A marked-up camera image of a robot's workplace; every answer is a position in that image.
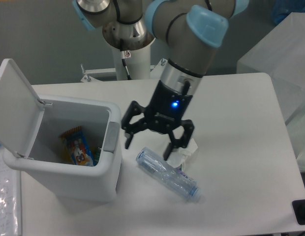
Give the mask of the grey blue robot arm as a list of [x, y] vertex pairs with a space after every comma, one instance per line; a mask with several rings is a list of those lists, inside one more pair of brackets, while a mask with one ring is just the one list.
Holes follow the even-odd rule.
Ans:
[[148, 106], [132, 101], [122, 118], [125, 147], [141, 131], [167, 134], [163, 157], [186, 148], [194, 125], [183, 119], [196, 89], [221, 46], [228, 20], [244, 11], [246, 0], [75, 0], [73, 7], [85, 28], [102, 28], [116, 50], [118, 80], [143, 79], [150, 73], [147, 49], [155, 39], [167, 44], [170, 56]]

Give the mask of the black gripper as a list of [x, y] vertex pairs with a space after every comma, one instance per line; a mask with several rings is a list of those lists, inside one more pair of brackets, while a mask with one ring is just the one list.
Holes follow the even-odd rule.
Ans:
[[[129, 148], [136, 133], [147, 128], [161, 134], [168, 134], [170, 142], [163, 153], [164, 160], [168, 160], [174, 149], [186, 148], [195, 127], [192, 120], [182, 120], [193, 97], [187, 94], [189, 87], [190, 82], [186, 80], [183, 83], [182, 92], [176, 92], [159, 81], [146, 108], [139, 105], [137, 101], [132, 101], [121, 121], [126, 137], [125, 149]], [[131, 123], [132, 118], [140, 114], [144, 117]], [[183, 133], [180, 138], [175, 138], [173, 130], [180, 126], [183, 128]]]

